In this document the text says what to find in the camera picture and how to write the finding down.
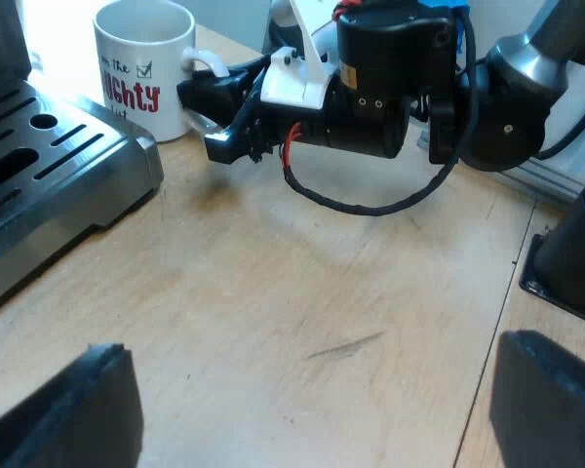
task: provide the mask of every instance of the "red wire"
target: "red wire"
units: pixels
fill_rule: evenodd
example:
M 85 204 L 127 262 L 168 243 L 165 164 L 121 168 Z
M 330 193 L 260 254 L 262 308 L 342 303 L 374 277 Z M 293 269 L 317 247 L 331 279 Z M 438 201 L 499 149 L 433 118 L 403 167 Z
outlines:
M 359 7 L 362 5 L 362 2 L 363 0 L 342 0 L 336 5 L 335 9 L 333 10 L 333 13 L 331 14 L 331 19 L 334 21 L 338 21 L 340 15 L 344 15 L 345 13 L 347 13 L 349 7 Z
M 289 168 L 291 166 L 291 143 L 301 137 L 301 123 L 297 122 L 289 130 L 289 135 L 284 142 L 284 152 L 282 153 L 282 166 Z

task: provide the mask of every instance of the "mug handle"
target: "mug handle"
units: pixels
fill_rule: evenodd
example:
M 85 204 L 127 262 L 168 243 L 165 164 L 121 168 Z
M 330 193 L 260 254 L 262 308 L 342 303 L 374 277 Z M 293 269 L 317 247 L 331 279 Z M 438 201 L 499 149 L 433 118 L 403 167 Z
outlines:
M 217 78 L 230 76 L 230 72 L 225 63 L 223 63 L 223 60 L 211 51 L 187 47 L 182 53 L 180 66 L 183 70 L 188 71 L 191 69 L 191 63 L 193 61 L 203 63 Z M 183 113 L 184 121 L 202 135 L 212 134 L 221 130 L 219 125 L 197 112 L 183 109 Z

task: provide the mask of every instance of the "white bracket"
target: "white bracket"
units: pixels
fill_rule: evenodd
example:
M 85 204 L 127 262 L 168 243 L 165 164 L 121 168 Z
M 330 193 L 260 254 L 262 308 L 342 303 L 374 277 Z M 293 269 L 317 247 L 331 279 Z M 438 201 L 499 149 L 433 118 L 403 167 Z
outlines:
M 322 109 L 325 93 L 338 68 L 336 27 L 332 11 L 338 0 L 291 0 L 301 28 L 305 59 L 283 47 L 271 56 L 260 99 L 263 102 Z M 321 56 L 327 54 L 327 61 Z

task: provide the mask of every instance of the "wooden table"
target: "wooden table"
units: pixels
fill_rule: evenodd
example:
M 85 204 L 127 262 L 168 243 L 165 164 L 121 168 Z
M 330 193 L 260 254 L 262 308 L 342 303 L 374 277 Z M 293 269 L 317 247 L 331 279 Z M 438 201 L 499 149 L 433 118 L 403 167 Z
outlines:
M 31 0 L 21 4 L 46 75 L 60 83 L 77 62 L 87 72 L 79 86 L 97 99 L 90 19 L 99 1 L 45 2 L 72 19 L 53 28 Z M 57 41 L 61 34 L 71 40 Z M 205 28 L 198 45 L 228 62 L 257 55 Z M 397 161 L 296 144 L 293 163 L 333 197 L 387 203 L 437 171 L 416 134 Z M 484 459 L 481 445 L 494 444 L 488 350 L 510 286 L 505 308 L 518 318 L 503 314 L 502 329 L 519 327 L 521 301 L 535 300 L 515 285 L 533 200 L 458 167 L 405 213 L 354 217 L 293 193 L 276 157 L 217 165 L 195 134 L 159 151 L 166 178 L 151 201 L 0 309 L 0 414 L 89 343 L 117 341 L 134 353 L 140 466 Z M 548 216 L 553 224 L 558 214 Z M 538 320 L 553 336 L 573 333 L 565 344 L 585 353 L 584 323 L 557 309 Z

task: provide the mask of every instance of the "stainless steel drip tray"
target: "stainless steel drip tray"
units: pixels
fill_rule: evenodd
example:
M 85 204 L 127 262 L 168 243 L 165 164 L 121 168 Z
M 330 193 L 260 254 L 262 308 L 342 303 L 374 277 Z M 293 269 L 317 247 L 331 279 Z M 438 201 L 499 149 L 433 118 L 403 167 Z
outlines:
M 104 107 L 0 86 L 0 297 L 163 179 L 153 137 Z

